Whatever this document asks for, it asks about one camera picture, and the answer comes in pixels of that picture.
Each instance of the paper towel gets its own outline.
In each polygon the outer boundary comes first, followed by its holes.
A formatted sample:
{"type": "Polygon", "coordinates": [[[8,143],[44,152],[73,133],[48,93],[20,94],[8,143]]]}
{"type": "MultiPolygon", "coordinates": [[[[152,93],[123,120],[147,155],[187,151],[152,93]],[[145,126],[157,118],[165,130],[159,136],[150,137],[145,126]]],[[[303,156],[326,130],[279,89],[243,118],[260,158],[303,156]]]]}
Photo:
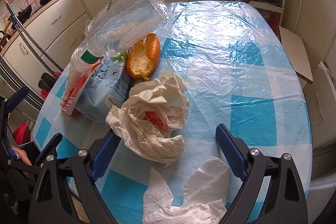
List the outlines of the paper towel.
{"type": "Polygon", "coordinates": [[[210,157],[184,184],[181,207],[172,206],[173,195],[154,168],[143,196],[143,224],[218,224],[226,213],[228,166],[210,157]]]}
{"type": "Polygon", "coordinates": [[[166,164],[178,160],[184,151],[182,136],[170,135],[185,127],[189,101],[183,95],[183,79],[172,71],[160,75],[160,80],[131,88],[129,99],[121,108],[111,108],[106,123],[135,153],[166,164]]]}

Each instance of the metal screw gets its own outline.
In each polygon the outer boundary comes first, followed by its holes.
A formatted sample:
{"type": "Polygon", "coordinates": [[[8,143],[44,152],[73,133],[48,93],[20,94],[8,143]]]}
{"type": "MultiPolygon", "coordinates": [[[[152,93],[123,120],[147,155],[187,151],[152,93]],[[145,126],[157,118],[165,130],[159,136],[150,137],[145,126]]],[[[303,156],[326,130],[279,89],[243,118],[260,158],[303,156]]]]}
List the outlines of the metal screw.
{"type": "Polygon", "coordinates": [[[80,150],[80,151],[78,152],[78,156],[80,156],[80,157],[84,157],[84,156],[86,156],[86,155],[87,155],[87,151],[86,151],[85,149],[80,150]]]}
{"type": "Polygon", "coordinates": [[[47,156],[47,161],[52,161],[54,159],[54,155],[47,156]]]}
{"type": "Polygon", "coordinates": [[[290,154],[284,154],[283,155],[283,158],[285,159],[285,160],[291,160],[292,159],[292,156],[290,155],[290,154]]]}
{"type": "Polygon", "coordinates": [[[252,149],[250,150],[250,152],[251,152],[251,154],[252,154],[253,156],[258,156],[258,155],[259,155],[259,150],[256,149],[256,148],[252,148],[252,149]]]}

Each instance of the plastic table cover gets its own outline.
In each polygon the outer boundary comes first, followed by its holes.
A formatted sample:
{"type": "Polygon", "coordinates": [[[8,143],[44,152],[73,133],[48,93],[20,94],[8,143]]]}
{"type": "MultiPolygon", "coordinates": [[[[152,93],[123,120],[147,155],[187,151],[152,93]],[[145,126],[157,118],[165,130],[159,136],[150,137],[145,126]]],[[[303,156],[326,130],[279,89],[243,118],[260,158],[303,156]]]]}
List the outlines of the plastic table cover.
{"type": "MultiPolygon", "coordinates": [[[[221,1],[172,3],[175,23],[160,35],[161,58],[152,78],[173,70],[182,77],[190,109],[186,127],[175,130],[186,142],[181,159],[164,168],[119,147],[105,175],[96,182],[106,205],[122,224],[142,223],[142,197],[150,168],[167,181],[173,205],[183,203],[185,180],[210,156],[226,161],[215,141],[215,128],[224,123],[233,136],[269,156],[290,153],[307,195],[312,166],[310,122],[296,73],[278,38],[248,4],[221,1]]],[[[102,138],[109,127],[83,115],[61,111],[69,66],[47,97],[33,130],[42,149],[58,132],[64,135],[58,158],[73,156],[102,138]]],[[[264,179],[249,221],[258,217],[269,177],[264,179]]],[[[230,171],[228,208],[241,185],[230,171]]]]}

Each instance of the orange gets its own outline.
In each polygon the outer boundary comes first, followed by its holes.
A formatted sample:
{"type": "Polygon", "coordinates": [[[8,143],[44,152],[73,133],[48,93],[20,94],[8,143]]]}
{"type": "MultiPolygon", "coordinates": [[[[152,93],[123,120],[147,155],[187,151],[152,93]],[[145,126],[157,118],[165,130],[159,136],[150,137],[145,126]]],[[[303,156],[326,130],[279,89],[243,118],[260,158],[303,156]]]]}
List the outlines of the orange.
{"type": "Polygon", "coordinates": [[[147,35],[146,40],[139,40],[127,56],[126,71],[134,79],[149,81],[148,76],[154,71],[160,58],[161,46],[154,33],[147,35]]]}

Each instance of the clear plastic bottle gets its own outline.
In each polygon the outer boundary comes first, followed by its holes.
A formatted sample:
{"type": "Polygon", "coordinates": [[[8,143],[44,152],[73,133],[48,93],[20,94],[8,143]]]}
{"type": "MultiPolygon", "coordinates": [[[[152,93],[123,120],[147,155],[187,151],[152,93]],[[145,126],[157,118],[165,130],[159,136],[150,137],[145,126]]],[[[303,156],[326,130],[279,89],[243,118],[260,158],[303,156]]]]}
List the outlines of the clear plastic bottle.
{"type": "Polygon", "coordinates": [[[74,51],[68,78],[71,85],[67,82],[62,100],[68,99],[66,94],[74,87],[72,75],[78,81],[101,57],[123,53],[171,17],[164,0],[112,0],[91,20],[85,40],[74,51]]]}

